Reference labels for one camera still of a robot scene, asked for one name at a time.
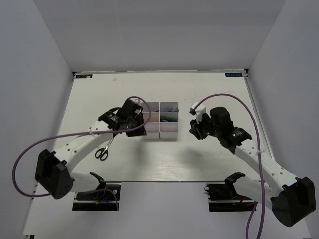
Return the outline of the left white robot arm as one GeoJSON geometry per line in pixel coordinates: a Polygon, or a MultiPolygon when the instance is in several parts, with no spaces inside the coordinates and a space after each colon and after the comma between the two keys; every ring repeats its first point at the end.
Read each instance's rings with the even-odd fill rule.
{"type": "Polygon", "coordinates": [[[127,99],[117,112],[109,110],[99,116],[84,136],[53,152],[42,151],[38,156],[35,179],[54,199],[69,192],[86,191],[95,199],[103,197],[105,181],[101,176],[93,172],[76,173],[74,169],[87,155],[118,134],[146,135],[142,110],[140,103],[127,99]]]}

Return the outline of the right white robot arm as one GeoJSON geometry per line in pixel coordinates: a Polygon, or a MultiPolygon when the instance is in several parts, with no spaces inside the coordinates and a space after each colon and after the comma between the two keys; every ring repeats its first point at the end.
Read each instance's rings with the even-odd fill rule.
{"type": "Polygon", "coordinates": [[[286,227],[316,210],[315,186],[308,177],[299,178],[284,169],[270,156],[258,150],[251,135],[235,127],[225,107],[215,107],[206,112],[206,107],[194,103],[190,113],[196,118],[190,122],[190,133],[198,140],[208,136],[263,176],[265,194],[261,194],[261,182],[252,180],[244,173],[235,172],[225,182],[226,195],[232,199],[246,196],[259,203],[265,202],[277,220],[286,227]]]}

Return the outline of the black handled scissors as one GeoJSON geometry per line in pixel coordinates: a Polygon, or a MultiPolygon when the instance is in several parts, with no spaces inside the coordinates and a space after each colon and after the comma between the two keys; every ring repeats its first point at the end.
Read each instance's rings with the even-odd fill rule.
{"type": "Polygon", "coordinates": [[[102,147],[99,148],[96,152],[95,152],[95,158],[99,159],[100,161],[105,161],[108,158],[109,155],[109,147],[111,146],[112,142],[113,142],[114,138],[112,138],[111,140],[109,140],[107,142],[107,144],[102,147]]]}

